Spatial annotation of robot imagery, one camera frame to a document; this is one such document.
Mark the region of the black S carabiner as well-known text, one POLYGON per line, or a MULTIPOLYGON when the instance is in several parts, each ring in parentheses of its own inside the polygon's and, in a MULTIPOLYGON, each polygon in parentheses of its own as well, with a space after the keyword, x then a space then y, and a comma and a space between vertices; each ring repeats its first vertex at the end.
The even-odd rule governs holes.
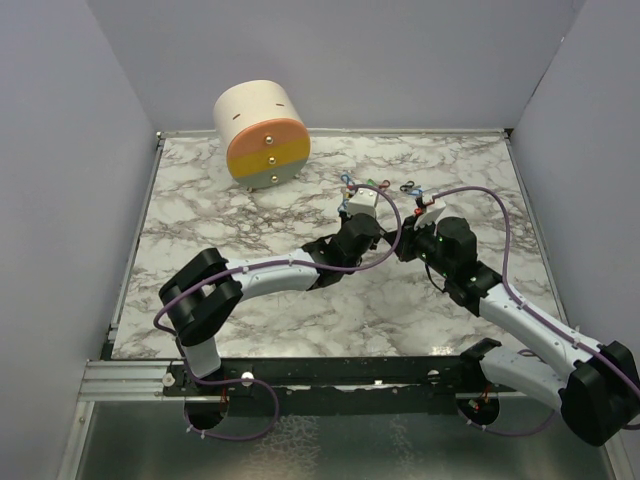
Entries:
POLYGON ((414 189, 414 186, 415 186, 415 183, 413 181, 408 181, 405 184, 401 185, 399 189, 402 192, 407 193, 407 192, 411 192, 414 189))

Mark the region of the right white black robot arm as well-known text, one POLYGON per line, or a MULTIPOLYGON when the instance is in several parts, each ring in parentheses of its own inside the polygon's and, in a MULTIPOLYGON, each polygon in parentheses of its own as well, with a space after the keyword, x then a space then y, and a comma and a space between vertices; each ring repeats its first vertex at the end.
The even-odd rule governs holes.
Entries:
POLYGON ((537 361, 526 360, 497 340, 463 353, 461 383, 481 391, 500 384, 558 412, 581 440, 601 446, 639 415, 639 375, 631 351, 584 337, 507 286, 478 258, 477 238, 460 217, 435 221, 427 213, 407 217, 399 231, 400 261, 421 260, 444 279, 443 292, 458 306, 504 329, 537 361))

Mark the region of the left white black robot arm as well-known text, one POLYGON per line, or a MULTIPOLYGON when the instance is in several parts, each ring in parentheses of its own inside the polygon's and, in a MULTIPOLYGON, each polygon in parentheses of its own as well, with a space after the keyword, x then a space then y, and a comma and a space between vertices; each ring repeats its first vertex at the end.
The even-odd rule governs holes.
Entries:
POLYGON ((206 395, 220 385, 222 361, 215 336, 236 306, 253 298, 287 291, 313 291, 338 283, 368 267, 363 255, 380 240, 395 250, 401 231, 385 232, 377 220, 359 213, 333 235, 293 252, 253 262, 227 259, 218 249, 196 255, 159 291, 176 343, 189 366, 186 382, 206 395))

